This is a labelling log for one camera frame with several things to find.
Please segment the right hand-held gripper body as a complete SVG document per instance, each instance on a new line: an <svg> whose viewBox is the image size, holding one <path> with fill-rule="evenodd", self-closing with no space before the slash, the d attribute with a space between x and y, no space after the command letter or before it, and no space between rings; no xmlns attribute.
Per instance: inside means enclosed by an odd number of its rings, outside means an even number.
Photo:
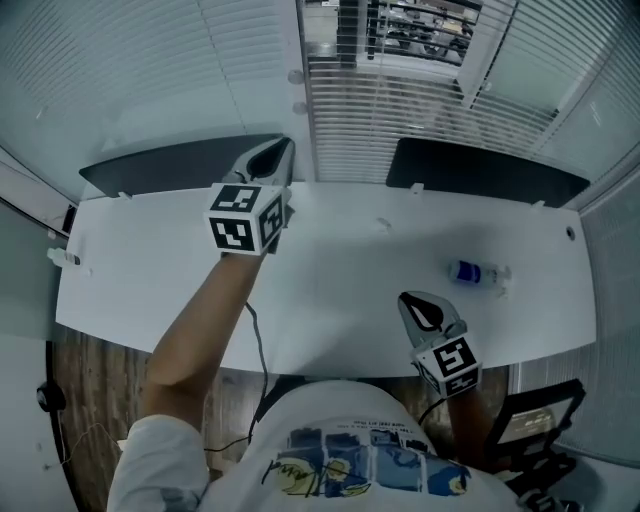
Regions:
<svg viewBox="0 0 640 512"><path fill-rule="evenodd" d="M465 322L441 330L412 327L412 364L440 395L451 398L479 385L479 356Z"/></svg>

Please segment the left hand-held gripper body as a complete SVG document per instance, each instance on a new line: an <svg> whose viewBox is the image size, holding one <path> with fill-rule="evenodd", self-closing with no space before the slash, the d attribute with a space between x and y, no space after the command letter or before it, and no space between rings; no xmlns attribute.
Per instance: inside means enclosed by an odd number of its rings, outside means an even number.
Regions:
<svg viewBox="0 0 640 512"><path fill-rule="evenodd" d="M290 199L288 187L214 183L204 218L216 248L253 256L268 252L287 225Z"/></svg>

